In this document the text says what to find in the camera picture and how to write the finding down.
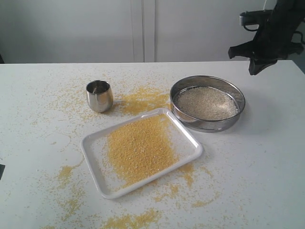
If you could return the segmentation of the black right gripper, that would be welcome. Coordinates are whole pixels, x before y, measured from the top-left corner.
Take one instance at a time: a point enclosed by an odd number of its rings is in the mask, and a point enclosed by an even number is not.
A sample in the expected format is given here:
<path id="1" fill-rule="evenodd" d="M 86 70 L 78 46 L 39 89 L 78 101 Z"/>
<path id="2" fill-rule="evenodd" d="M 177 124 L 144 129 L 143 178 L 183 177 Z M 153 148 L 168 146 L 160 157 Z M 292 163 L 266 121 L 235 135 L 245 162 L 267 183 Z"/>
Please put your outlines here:
<path id="1" fill-rule="evenodd" d="M 303 33 L 298 30 L 300 22 L 285 22 L 275 26 L 268 26 L 264 22 L 256 26 L 252 42 L 232 46 L 228 50 L 230 59 L 236 56 L 249 58 L 250 75 L 258 75 L 278 60 L 286 60 L 290 55 L 300 55 L 304 51 Z"/>

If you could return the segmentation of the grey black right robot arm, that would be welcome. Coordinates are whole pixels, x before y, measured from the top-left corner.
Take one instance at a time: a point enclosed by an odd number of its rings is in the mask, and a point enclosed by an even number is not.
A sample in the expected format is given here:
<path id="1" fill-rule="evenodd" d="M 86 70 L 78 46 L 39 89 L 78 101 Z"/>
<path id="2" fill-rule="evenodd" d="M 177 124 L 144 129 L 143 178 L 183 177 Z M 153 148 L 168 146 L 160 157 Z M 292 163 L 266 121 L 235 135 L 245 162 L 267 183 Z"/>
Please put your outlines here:
<path id="1" fill-rule="evenodd" d="M 304 51 L 303 33 L 297 30 L 304 21 L 303 0 L 278 0 L 272 10 L 242 12 L 240 24 L 256 34 L 251 41 L 230 47 L 228 56 L 250 59 L 249 73 L 257 75 L 278 60 Z"/>

